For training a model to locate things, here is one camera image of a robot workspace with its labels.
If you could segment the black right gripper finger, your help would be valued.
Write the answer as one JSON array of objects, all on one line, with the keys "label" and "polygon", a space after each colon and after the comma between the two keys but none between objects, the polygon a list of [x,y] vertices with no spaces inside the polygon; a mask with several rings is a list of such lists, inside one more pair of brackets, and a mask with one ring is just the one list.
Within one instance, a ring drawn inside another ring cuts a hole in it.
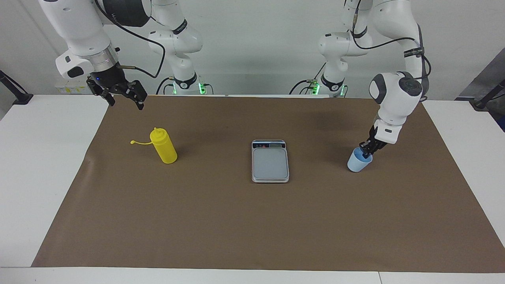
[{"label": "black right gripper finger", "polygon": [[94,80],[87,80],[87,85],[92,91],[93,95],[103,98],[108,103],[109,106],[111,107],[114,106],[115,99],[113,98],[113,95],[110,93],[109,88],[102,88]]},{"label": "black right gripper finger", "polygon": [[132,100],[139,111],[144,109],[144,102],[148,94],[140,81],[134,80],[127,83],[125,97]]}]

